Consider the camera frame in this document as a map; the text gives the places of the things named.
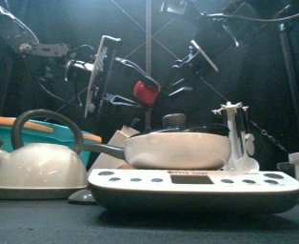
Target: dark table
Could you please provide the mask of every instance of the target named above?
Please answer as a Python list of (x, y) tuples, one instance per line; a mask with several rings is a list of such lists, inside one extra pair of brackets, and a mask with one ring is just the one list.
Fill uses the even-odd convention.
[(279, 214), (195, 215), (0, 200), (0, 243), (299, 243), (299, 203)]

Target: black curtain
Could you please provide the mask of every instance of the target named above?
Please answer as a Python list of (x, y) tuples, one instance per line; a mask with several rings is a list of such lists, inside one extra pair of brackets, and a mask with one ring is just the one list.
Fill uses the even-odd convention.
[[(156, 38), (152, 41), (152, 77), (164, 83), (176, 60), (188, 54), (190, 41), (198, 27), (162, 14), (162, 2), (152, 1), (152, 33)], [(198, 1), (198, 5), (202, 11), (215, 13), (230, 2)], [(269, 1), (263, 1), (263, 4), (262, 1), (250, 2), (257, 3), (263, 17), (273, 15), (274, 5), (271, 8)], [(102, 35), (108, 34), (123, 39), (120, 57), (146, 68), (146, 4), (144, 0), (24, 0), (12, 1), (11, 9), (44, 44), (64, 42), (74, 47), (90, 44), (98, 48)], [(299, 91), (299, 21), (291, 26), (289, 38)], [(86, 58), (90, 52), (84, 51), (79, 55), (79, 58)], [(198, 83), (192, 92), (174, 100), (159, 97), (152, 126), (160, 128), (162, 116), (172, 112), (186, 112), (192, 124), (209, 123), (213, 120), (211, 111), (226, 104), (225, 98), (233, 103), (243, 102), (250, 106), (251, 118), (258, 124), (251, 125), (257, 137), (255, 158), (265, 170), (275, 170), (277, 163), (287, 161), (287, 153), (299, 152), (299, 124), (278, 26), (265, 28), (239, 48), (229, 47), (214, 61), (221, 71), (207, 75), (206, 80), (218, 92), (205, 83)], [(135, 99), (135, 82), (132, 77), (116, 75), (110, 92)], [(59, 80), (46, 85), (66, 99), (74, 97), (71, 84)], [(143, 112), (122, 107), (115, 107), (100, 121), (94, 117), (84, 118), (83, 109), (64, 106), (43, 91), (38, 80), (27, 71), (22, 57), (11, 50), (0, 49), (0, 115), (19, 116), (22, 112), (36, 108), (60, 110), (84, 131), (102, 135), (104, 141), (108, 141), (115, 130), (134, 116), (144, 119)], [(287, 152), (273, 138), (286, 146)]]

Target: white kettle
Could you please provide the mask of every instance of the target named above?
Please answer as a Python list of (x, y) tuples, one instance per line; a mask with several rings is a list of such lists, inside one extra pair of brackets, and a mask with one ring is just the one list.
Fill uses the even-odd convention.
[[(31, 143), (24, 146), (23, 126), (35, 117), (52, 118), (70, 127), (75, 137), (75, 150), (50, 143)], [(78, 144), (83, 141), (79, 127), (62, 114), (48, 110), (23, 113), (14, 122), (15, 151), (6, 152), (0, 149), (0, 198), (68, 198), (72, 193), (86, 189), (87, 169), (78, 155)]]

